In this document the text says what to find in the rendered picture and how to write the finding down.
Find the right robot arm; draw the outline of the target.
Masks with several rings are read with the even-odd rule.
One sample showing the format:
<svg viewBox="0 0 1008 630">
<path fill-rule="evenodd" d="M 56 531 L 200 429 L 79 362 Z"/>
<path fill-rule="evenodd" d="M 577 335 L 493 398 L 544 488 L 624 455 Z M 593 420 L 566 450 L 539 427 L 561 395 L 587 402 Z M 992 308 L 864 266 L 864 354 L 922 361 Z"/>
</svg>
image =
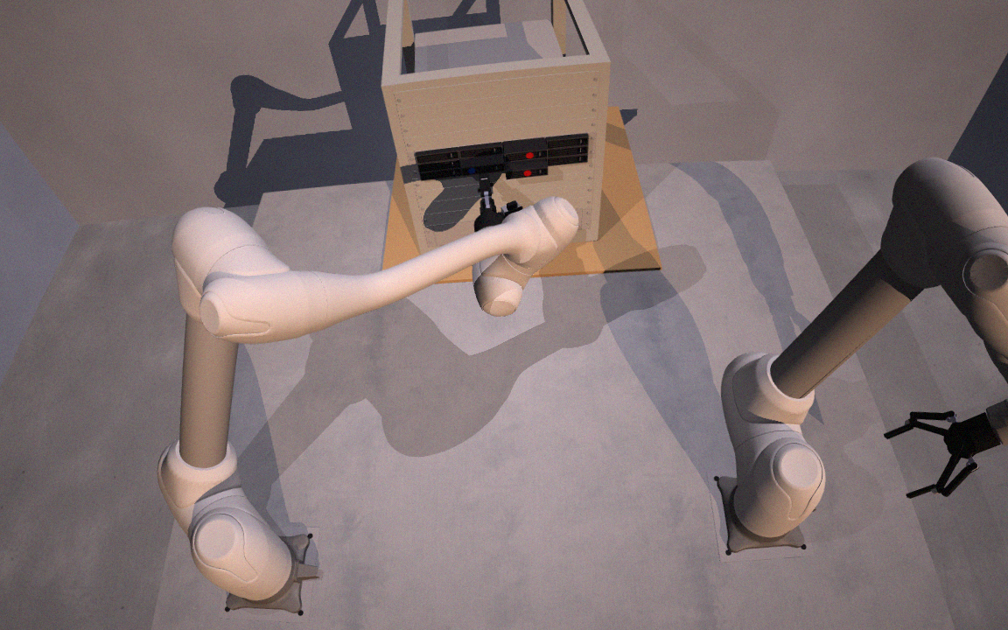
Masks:
<svg viewBox="0 0 1008 630">
<path fill-rule="evenodd" d="M 799 525 L 825 487 L 823 462 L 800 426 L 817 384 L 921 291 L 941 284 L 1008 384 L 1003 207 L 975 174 L 941 158 L 908 166 L 892 204 L 877 254 L 799 338 L 782 354 L 745 353 L 725 367 L 721 399 L 737 478 L 720 476 L 717 489 L 731 553 L 804 544 Z"/>
</svg>

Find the grey metal rack frame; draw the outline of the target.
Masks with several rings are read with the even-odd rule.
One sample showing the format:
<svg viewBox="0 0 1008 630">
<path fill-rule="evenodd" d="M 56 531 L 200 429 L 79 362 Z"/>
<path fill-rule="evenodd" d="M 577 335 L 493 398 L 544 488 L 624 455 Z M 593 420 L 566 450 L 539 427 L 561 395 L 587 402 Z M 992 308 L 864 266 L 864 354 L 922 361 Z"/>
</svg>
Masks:
<svg viewBox="0 0 1008 630">
<path fill-rule="evenodd" d="M 565 5 L 585 55 L 565 57 Z M 388 0 L 381 94 L 421 255 L 473 233 L 481 192 L 479 174 L 421 182 L 416 152 L 499 141 L 503 151 L 503 141 L 575 133 L 588 133 L 588 163 L 537 177 L 492 172 L 493 204 L 498 213 L 563 197 L 577 212 L 570 243 L 598 241 L 609 82 L 611 59 L 583 0 L 551 0 L 551 21 L 423 33 L 408 0 Z"/>
</svg>

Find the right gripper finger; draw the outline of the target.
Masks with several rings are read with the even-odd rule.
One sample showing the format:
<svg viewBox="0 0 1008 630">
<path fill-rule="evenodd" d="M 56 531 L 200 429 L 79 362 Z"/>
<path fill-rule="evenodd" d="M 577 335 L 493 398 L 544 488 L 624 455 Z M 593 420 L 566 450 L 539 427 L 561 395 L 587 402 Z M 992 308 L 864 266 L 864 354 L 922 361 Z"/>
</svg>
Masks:
<svg viewBox="0 0 1008 630">
<path fill-rule="evenodd" d="M 911 499 L 913 497 L 919 497 L 919 495 L 926 494 L 927 492 L 933 492 L 933 494 L 941 494 L 943 495 L 943 497 L 949 497 L 949 494 L 955 491 L 957 486 L 963 483 L 963 481 L 967 479 L 967 476 L 970 473 L 979 469 L 979 465 L 977 465 L 975 459 L 973 458 L 973 456 L 971 456 L 971 458 L 968 458 L 969 461 L 967 462 L 967 467 L 964 467 L 964 469 L 962 469 L 962 471 L 960 471 L 960 473 L 958 473 L 955 476 L 955 479 L 949 482 L 947 487 L 944 487 L 944 484 L 947 484 L 947 481 L 949 481 L 949 475 L 953 473 L 957 462 L 959 462 L 961 459 L 959 458 L 959 454 L 961 453 L 962 450 L 963 450 L 963 443 L 957 443 L 957 446 L 955 448 L 955 453 L 949 456 L 949 462 L 947 463 L 947 467 L 944 467 L 944 471 L 941 474 L 939 481 L 937 481 L 936 484 L 931 484 L 931 486 L 923 487 L 923 489 L 919 489 L 913 492 L 908 492 L 906 494 L 906 497 Z"/>
<path fill-rule="evenodd" d="M 920 417 L 920 418 L 919 418 Z M 952 438 L 957 438 L 959 434 L 955 431 L 947 430 L 947 428 L 939 428 L 933 425 L 927 425 L 926 423 L 919 422 L 917 419 L 927 419 L 927 420 L 948 420 L 948 422 L 955 423 L 956 413 L 952 410 L 948 412 L 911 412 L 911 419 L 905 420 L 905 425 L 895 430 L 885 433 L 885 438 L 893 438 L 893 436 L 898 436 L 901 433 L 907 433 L 913 429 L 913 427 L 921 428 L 922 430 L 929 431 L 929 433 L 936 433 L 939 435 L 952 436 Z"/>
</svg>

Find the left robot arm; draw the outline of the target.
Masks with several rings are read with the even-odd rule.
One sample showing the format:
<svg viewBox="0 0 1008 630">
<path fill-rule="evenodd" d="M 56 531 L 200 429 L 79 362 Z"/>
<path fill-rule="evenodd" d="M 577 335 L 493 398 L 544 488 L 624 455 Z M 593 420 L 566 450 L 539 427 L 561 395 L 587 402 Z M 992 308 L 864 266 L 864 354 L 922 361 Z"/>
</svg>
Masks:
<svg viewBox="0 0 1008 630">
<path fill-rule="evenodd" d="M 499 213 L 499 226 L 358 276 L 291 270 L 246 220 L 224 208 L 195 208 L 178 220 L 171 250 L 185 310 L 180 433 L 157 462 L 157 483 L 191 541 L 193 563 L 229 592 L 229 609 L 299 613 L 303 581 L 319 578 L 318 566 L 305 563 L 308 535 L 275 534 L 242 490 L 228 440 L 239 343 L 301 338 L 471 266 L 481 310 L 512 314 L 529 277 L 575 238 L 578 213 L 556 196 L 523 210 L 509 202 Z"/>
</svg>

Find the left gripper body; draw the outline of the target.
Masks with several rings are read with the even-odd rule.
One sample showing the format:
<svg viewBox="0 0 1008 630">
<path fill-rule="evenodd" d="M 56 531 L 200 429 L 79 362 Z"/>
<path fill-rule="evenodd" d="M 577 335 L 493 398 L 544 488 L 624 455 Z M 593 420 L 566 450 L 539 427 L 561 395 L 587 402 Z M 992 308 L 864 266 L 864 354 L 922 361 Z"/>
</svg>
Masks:
<svg viewBox="0 0 1008 630">
<path fill-rule="evenodd" d="M 484 211 L 483 213 L 481 213 L 479 218 L 473 221 L 473 232 L 479 231 L 482 228 L 486 227 L 499 226 L 501 224 L 501 221 L 504 220 L 503 216 L 501 216 L 500 213 L 494 212 L 492 202 L 489 202 L 489 204 L 491 204 L 491 208 L 487 208 L 487 203 L 483 202 Z"/>
</svg>

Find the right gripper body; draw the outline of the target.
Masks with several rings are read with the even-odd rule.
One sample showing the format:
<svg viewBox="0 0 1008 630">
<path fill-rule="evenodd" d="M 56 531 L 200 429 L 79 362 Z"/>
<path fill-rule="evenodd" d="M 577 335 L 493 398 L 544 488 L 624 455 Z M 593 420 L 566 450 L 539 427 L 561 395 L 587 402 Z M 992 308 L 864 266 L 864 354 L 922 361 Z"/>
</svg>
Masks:
<svg viewBox="0 0 1008 630">
<path fill-rule="evenodd" d="M 951 455 L 955 453 L 957 443 L 962 443 L 963 448 L 959 454 L 959 458 L 969 459 L 977 453 L 988 450 L 988 448 L 1001 445 L 995 435 L 995 431 L 991 428 L 991 423 L 989 423 L 986 415 L 983 412 L 983 414 L 976 417 L 962 420 L 960 423 L 952 423 L 948 430 L 955 431 L 959 436 L 955 438 L 944 435 L 943 440 L 947 444 L 948 453 Z"/>
</svg>

